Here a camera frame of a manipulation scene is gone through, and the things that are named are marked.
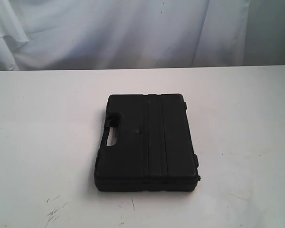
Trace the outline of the black plastic carrying case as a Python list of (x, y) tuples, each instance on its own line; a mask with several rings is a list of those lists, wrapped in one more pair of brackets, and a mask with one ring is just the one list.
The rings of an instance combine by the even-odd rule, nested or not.
[(110, 95), (95, 161), (105, 192), (193, 191), (200, 181), (181, 94)]

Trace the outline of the white backdrop curtain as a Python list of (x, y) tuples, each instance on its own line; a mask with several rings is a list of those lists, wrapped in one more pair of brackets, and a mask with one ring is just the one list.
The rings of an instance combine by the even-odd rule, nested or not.
[(0, 71), (285, 65), (285, 0), (0, 0)]

